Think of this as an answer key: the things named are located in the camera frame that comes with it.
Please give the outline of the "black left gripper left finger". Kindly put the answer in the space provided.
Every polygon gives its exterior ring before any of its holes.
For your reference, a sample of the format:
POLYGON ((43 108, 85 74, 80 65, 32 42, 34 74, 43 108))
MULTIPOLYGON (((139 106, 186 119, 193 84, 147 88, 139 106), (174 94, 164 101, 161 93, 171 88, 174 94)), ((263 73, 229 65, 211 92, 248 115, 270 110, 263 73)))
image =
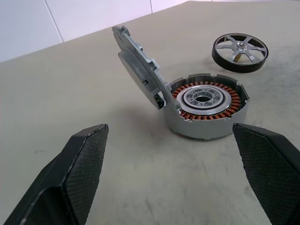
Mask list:
POLYGON ((109 128, 99 124, 72 135, 38 174, 7 225, 83 225, 99 185, 109 128))

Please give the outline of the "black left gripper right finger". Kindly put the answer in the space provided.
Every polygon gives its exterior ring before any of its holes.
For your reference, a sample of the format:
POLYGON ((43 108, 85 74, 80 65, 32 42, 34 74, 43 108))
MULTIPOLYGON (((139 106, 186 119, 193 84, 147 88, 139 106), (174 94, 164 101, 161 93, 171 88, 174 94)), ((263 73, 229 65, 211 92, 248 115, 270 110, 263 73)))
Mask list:
POLYGON ((236 123, 232 128, 248 182, 273 225, 300 223, 300 151, 283 135, 236 123))

